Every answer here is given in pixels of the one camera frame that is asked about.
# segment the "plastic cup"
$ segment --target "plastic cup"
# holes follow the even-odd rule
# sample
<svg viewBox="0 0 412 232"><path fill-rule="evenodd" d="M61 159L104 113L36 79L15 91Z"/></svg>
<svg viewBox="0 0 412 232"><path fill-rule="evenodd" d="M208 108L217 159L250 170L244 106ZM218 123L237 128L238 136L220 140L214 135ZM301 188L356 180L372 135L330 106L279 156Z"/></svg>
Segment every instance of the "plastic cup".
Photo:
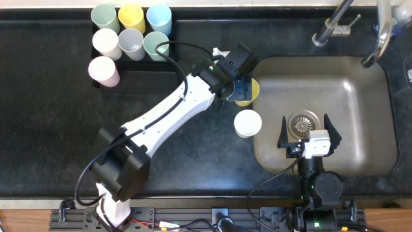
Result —
<svg viewBox="0 0 412 232"><path fill-rule="evenodd" d="M156 32L169 35L172 32L172 11L166 5L155 5L148 9L147 20Z"/></svg>
<svg viewBox="0 0 412 232"><path fill-rule="evenodd" d="M118 45L134 61L143 59L143 35L136 29L126 29L118 35Z"/></svg>
<svg viewBox="0 0 412 232"><path fill-rule="evenodd" d="M120 81L115 63L109 57L96 57L89 64L89 75L106 87L114 87Z"/></svg>
<svg viewBox="0 0 412 232"><path fill-rule="evenodd" d="M234 118L234 128L242 138L257 134L261 127L262 118L253 110L242 110Z"/></svg>
<svg viewBox="0 0 412 232"><path fill-rule="evenodd" d="M124 5L118 11L118 19L125 28L134 28L142 34L146 31L142 7L138 4Z"/></svg>
<svg viewBox="0 0 412 232"><path fill-rule="evenodd" d="M166 41L169 41L169 38L167 38L167 36L165 34L163 34L162 32L150 32L144 38L143 47L144 47L144 50L146 50L146 52L150 55L152 60L154 60L154 61L166 61L166 59L159 56L155 52L155 47L158 44L160 44L162 42L166 42ZM159 50L160 53L169 56L169 45L168 44L161 45L158 50Z"/></svg>
<svg viewBox="0 0 412 232"><path fill-rule="evenodd" d="M93 47L102 55L112 60L117 60L122 56L122 50L118 45L118 37L114 30L105 28L98 30L92 39Z"/></svg>
<svg viewBox="0 0 412 232"><path fill-rule="evenodd" d="M242 106L242 107L248 106L248 105L250 105L250 103L252 103L256 99L256 97L258 97L258 95L259 95L259 84L255 79L252 78L252 100L250 100L250 101L236 101L235 103L238 106Z"/></svg>
<svg viewBox="0 0 412 232"><path fill-rule="evenodd" d="M116 33L120 31L120 25L116 17L116 10L110 4L100 4L91 11L91 20L100 28L109 28Z"/></svg>

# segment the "faucet base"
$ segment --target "faucet base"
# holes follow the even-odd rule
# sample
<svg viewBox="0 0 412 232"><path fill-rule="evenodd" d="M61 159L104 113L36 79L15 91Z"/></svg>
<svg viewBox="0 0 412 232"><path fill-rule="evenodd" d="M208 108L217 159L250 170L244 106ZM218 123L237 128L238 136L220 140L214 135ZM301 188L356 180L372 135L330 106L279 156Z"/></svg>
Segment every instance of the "faucet base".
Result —
<svg viewBox="0 0 412 232"><path fill-rule="evenodd" d="M328 40L326 40L325 42L321 43L319 41L316 40L316 35L317 33L314 33L314 36L312 36L312 42L314 42L314 44L316 46L325 46L328 43Z"/></svg>

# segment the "blue cup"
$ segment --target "blue cup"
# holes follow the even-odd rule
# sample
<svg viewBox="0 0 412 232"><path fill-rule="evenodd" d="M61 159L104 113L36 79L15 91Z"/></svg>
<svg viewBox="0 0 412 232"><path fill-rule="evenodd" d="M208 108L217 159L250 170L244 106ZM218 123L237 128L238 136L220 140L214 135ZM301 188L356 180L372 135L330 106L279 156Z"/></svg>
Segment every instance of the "blue cup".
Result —
<svg viewBox="0 0 412 232"><path fill-rule="evenodd" d="M148 9L147 20L156 32L169 35L172 32L172 11L166 5L155 5Z"/></svg>

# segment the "black tray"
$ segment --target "black tray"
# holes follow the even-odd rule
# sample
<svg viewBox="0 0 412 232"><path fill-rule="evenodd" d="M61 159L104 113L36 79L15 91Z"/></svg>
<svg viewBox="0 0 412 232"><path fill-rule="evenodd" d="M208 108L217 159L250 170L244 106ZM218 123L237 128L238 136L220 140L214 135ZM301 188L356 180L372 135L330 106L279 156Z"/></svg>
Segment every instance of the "black tray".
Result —
<svg viewBox="0 0 412 232"><path fill-rule="evenodd" d="M120 32L125 30L121 22ZM148 33L153 32L150 23L145 17L146 31L143 34L145 37ZM172 32L168 35L170 41L174 39L174 25L172 23ZM93 34L100 28L93 24ZM91 59L101 56L93 46L91 47ZM169 57L176 59L174 52L174 45L169 45ZM169 62L153 61L146 53L145 57L140 61L134 61L130 59L124 52L120 59L115 61L117 71L120 76L120 82L115 87L105 87L99 82L93 80L93 86L104 91L111 92L137 92L137 93L171 93L175 90L180 81L178 78L178 70Z"/></svg>

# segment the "sink basin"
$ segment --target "sink basin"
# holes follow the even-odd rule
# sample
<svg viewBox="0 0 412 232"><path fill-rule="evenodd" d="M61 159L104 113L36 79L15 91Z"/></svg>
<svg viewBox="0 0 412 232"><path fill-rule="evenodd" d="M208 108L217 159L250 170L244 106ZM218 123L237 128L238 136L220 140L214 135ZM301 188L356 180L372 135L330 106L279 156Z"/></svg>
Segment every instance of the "sink basin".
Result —
<svg viewBox="0 0 412 232"><path fill-rule="evenodd" d="M388 80L378 64L366 69L361 57L272 57L261 61L253 78L260 93L253 109L262 118L254 137L257 161L277 173L293 160L276 148L282 117L288 139L323 130L328 114L341 145L323 159L324 168L343 175L385 175L398 159Z"/></svg>

